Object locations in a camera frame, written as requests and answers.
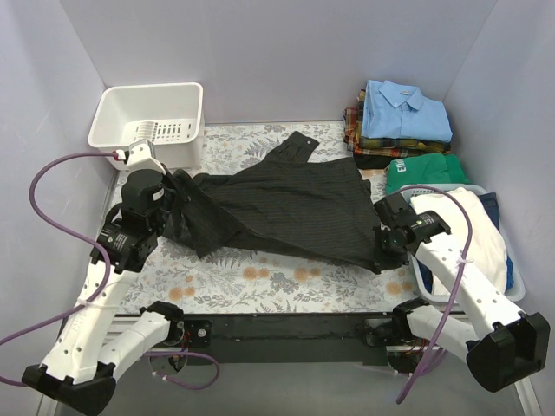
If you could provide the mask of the black pinstriped long sleeve shirt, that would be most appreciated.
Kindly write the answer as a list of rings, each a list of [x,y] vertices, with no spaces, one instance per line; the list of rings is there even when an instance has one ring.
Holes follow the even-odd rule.
[[[293,133],[233,175],[175,172],[185,200],[164,235],[206,257],[223,247],[385,267],[370,183],[351,158],[312,162],[317,140]]]

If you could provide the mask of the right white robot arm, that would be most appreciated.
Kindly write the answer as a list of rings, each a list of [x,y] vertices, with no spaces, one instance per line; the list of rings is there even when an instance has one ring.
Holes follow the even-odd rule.
[[[491,393],[544,369],[550,324],[540,313],[528,315],[495,288],[468,259],[469,241],[459,244],[441,216],[434,211],[415,213],[398,192],[379,200],[375,210],[386,227],[378,246],[388,254],[415,257],[450,292],[442,311],[421,298],[393,310],[389,326],[396,340],[407,345],[419,338],[428,341],[398,403],[443,352],[463,360]]]

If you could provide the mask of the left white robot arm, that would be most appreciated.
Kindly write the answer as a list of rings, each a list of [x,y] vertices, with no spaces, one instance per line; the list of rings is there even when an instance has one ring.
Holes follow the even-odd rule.
[[[77,310],[42,362],[27,367],[22,376],[25,386],[85,415],[105,409],[117,380],[149,348],[160,342],[176,346],[185,334],[176,320],[178,308],[159,306],[105,341],[122,298],[158,245],[175,198],[173,177],[155,158],[152,142],[137,141],[114,157],[129,175],[121,202],[108,213],[95,241]]]

